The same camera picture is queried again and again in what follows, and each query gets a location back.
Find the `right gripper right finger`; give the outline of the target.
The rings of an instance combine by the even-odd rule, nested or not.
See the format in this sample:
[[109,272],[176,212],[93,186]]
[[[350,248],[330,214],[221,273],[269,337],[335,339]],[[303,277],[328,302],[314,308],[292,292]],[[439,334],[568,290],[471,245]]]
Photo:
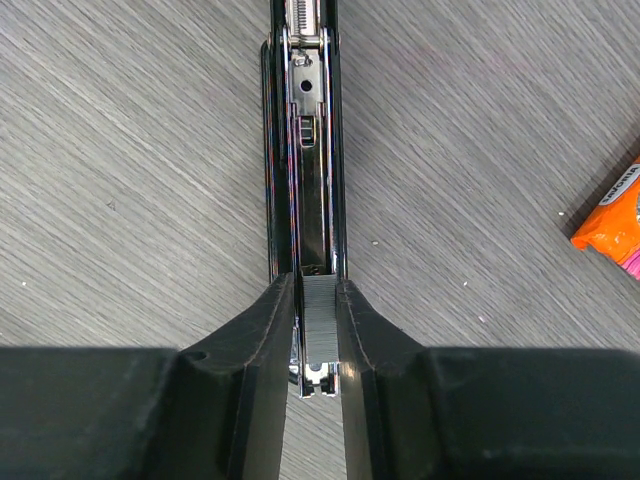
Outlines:
[[639,357],[426,347],[336,292],[351,479],[635,479]]

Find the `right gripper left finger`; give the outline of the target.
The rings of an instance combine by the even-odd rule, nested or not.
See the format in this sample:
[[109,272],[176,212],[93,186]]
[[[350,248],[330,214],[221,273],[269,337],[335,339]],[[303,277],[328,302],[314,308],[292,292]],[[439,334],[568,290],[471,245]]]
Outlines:
[[275,479],[294,280],[183,351],[1,352],[5,479]]

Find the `silver staple strip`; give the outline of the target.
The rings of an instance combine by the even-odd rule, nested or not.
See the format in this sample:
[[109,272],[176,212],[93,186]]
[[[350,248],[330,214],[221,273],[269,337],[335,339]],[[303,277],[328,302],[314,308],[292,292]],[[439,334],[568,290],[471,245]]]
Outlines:
[[306,361],[310,364],[338,360],[335,275],[303,278]]

